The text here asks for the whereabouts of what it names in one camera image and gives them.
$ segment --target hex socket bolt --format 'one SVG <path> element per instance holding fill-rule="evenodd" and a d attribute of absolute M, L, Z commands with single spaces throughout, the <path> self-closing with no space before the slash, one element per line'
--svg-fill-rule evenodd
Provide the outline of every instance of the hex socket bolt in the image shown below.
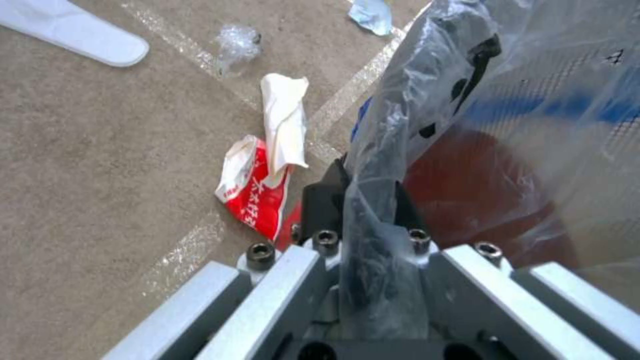
<path fill-rule="evenodd" d="M 317 231 L 313 237 L 313 248 L 324 257 L 334 256 L 338 253 L 338 234 L 333 230 Z"/>
<path fill-rule="evenodd" d="M 413 244 L 413 251 L 416 255 L 422 255 L 429 251 L 429 244 L 431 243 L 431 237 L 422 229 L 409 230 L 409 239 Z"/>
<path fill-rule="evenodd" d="M 273 245 L 266 241 L 251 244 L 246 250 L 246 264 L 252 270 L 269 270 L 275 259 L 276 251 Z"/>
<path fill-rule="evenodd" d="M 487 259 L 495 266 L 500 266 L 500 260 L 502 260 L 502 250 L 494 244 L 487 241 L 480 241 L 474 244 L 474 249 L 483 258 Z"/>

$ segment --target mounting hole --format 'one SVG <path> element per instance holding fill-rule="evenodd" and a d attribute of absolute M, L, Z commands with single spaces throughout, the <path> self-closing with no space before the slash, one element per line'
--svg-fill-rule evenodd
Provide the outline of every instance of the mounting hole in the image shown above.
<path fill-rule="evenodd" d="M 427 238 L 427 233 L 425 233 L 424 230 L 421 229 L 411 229 L 409 230 L 409 236 L 414 239 L 425 240 Z"/>
<path fill-rule="evenodd" d="M 318 240 L 331 240 L 334 237 L 333 231 L 322 230 L 318 233 Z"/>
<path fill-rule="evenodd" d="M 495 254 L 498 252 L 498 249 L 496 249 L 495 246 L 488 243 L 478 244 L 478 250 L 486 252 L 487 254 Z"/>
<path fill-rule="evenodd" d="M 465 344 L 453 343 L 444 348 L 444 360 L 482 360 L 478 353 Z"/>
<path fill-rule="evenodd" d="M 298 354 L 298 360 L 337 360 L 338 356 L 331 346 L 315 341 L 306 344 Z"/>
<path fill-rule="evenodd" d="M 269 247 L 265 244 L 257 244 L 251 250 L 258 256 L 265 256 L 266 254 L 269 254 Z"/>

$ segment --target metal frame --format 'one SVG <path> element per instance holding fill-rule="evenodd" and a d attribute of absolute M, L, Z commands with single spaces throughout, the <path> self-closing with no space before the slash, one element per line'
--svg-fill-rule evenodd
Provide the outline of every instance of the metal frame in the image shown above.
<path fill-rule="evenodd" d="M 618 359 L 638 358 L 640 316 L 556 263 L 511 276 Z"/>
<path fill-rule="evenodd" d="M 208 263 L 103 359 L 193 357 L 250 290 L 248 275 Z"/>
<path fill-rule="evenodd" d="M 289 247 L 196 359 L 271 359 L 304 335 L 328 290 L 324 259 Z"/>
<path fill-rule="evenodd" d="M 432 256 L 426 275 L 429 316 L 457 340 L 489 334 L 520 359 L 611 358 L 469 246 Z"/>

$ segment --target clear plastic bag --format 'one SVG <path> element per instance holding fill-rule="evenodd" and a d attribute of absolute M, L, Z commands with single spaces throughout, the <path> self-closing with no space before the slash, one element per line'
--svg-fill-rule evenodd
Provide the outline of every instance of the clear plastic bag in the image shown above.
<path fill-rule="evenodd" d="M 250 26 L 225 24 L 216 37 L 218 74 L 222 77 L 240 75 L 244 66 L 262 52 L 262 35 Z"/>
<path fill-rule="evenodd" d="M 415 21 L 346 160 L 350 336 L 426 334 L 417 270 L 396 265 L 410 251 L 392 225 L 397 181 L 441 247 L 489 240 L 516 266 L 640 255 L 638 13 L 635 1 L 434 0 Z"/>

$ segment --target litter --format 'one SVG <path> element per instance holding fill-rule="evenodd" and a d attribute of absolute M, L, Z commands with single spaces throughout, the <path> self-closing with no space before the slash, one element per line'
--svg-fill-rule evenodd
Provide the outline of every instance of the litter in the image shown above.
<path fill-rule="evenodd" d="M 355 0 L 349 17 L 378 36 L 391 33 L 391 9 L 384 0 Z"/>
<path fill-rule="evenodd" d="M 216 41 L 218 74 L 222 77 L 240 75 L 244 66 L 262 52 L 262 35 L 250 26 L 226 24 L 222 26 Z"/>
<path fill-rule="evenodd" d="M 291 79 L 280 74 L 267 74 L 260 82 L 270 176 L 278 176 L 287 164 L 308 167 L 304 148 L 306 116 L 302 106 L 308 86 L 307 78 Z"/>
<path fill-rule="evenodd" d="M 247 135 L 227 151 L 216 197 L 238 220 L 273 241 L 282 223 L 289 172 L 268 175 L 265 143 Z"/>
<path fill-rule="evenodd" d="M 217 198 L 240 221 L 274 241 L 282 224 L 282 208 L 292 167 L 305 162 L 306 78 L 280 74 L 262 78 L 266 143 L 247 135 L 225 155 Z"/>
<path fill-rule="evenodd" d="M 67 0 L 0 0 L 0 25 L 114 67 L 138 63 L 149 44 Z"/>

